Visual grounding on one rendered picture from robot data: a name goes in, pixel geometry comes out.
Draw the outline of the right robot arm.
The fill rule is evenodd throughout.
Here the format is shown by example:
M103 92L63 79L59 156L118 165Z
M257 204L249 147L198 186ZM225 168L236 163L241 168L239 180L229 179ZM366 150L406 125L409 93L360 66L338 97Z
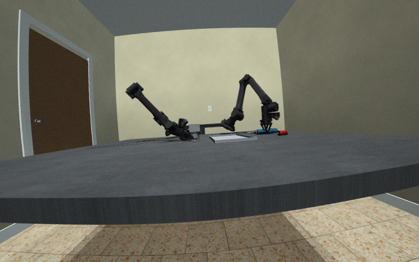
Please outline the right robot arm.
M139 89L139 90L138 90ZM186 130L186 128L183 128L188 123L187 119L179 118L179 124L177 124L173 121L170 121L168 117L162 112L159 111L142 93L144 90L137 82L133 83L131 86L129 86L126 89L126 93L132 98L137 98L142 102L142 104L153 113L154 120L161 126L163 125L165 128L165 133L170 133L172 135L176 136L176 133L180 133L180 130Z

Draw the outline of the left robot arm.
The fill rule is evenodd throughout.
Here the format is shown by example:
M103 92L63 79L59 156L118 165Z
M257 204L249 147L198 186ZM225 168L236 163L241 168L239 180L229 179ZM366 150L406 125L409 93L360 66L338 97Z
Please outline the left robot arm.
M271 98L253 80L253 77L251 77L249 74L245 74L244 77L239 81L239 92L236 103L237 108L233 109L231 117L229 119L223 121L224 124L226 124L232 129L235 129L235 120L242 121L244 119L243 101L247 84L250 84L250 86L259 96L261 103L263 104L263 106L261 106L261 112L274 112L267 113L267 119L274 118L275 120L278 120L280 118L280 113L277 112L279 109L278 104L276 102L272 102Z

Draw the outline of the white shallow rectangular tray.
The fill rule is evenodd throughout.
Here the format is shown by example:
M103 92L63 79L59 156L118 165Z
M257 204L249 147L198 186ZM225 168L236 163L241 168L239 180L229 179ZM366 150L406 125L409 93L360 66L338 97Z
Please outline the white shallow rectangular tray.
M228 143L228 142L257 140L257 137L242 135L242 134L210 135L209 137L214 143Z

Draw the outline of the grey cylinder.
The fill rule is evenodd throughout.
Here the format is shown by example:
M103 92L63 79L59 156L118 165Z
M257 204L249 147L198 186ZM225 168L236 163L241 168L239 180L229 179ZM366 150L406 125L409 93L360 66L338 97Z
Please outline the grey cylinder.
M193 139L191 141L199 141L199 132L190 132L193 136Z

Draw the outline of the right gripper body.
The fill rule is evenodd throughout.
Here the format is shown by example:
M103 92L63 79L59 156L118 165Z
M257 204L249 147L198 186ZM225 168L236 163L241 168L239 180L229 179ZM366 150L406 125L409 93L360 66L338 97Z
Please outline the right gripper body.
M183 137L183 131L184 130L180 130L180 134L176 133L176 136L180 137L179 139L181 140ZM186 129L186 131L190 134L189 129ZM190 138L189 135L186 135L186 138Z

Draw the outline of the white l-shaped bracket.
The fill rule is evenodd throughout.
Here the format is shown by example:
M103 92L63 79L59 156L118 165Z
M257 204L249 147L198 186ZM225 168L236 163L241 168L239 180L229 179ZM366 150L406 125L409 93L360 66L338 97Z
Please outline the white l-shaped bracket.
M199 132L200 125L199 124L191 124L189 125L189 132Z

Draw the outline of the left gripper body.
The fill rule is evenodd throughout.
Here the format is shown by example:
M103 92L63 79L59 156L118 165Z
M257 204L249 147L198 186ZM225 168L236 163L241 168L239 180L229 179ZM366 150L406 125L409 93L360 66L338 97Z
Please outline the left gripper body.
M272 119L267 119L267 113L269 112L262 113L262 120L260 120L261 123L270 123L272 121ZM263 120L263 119L267 119L267 120Z

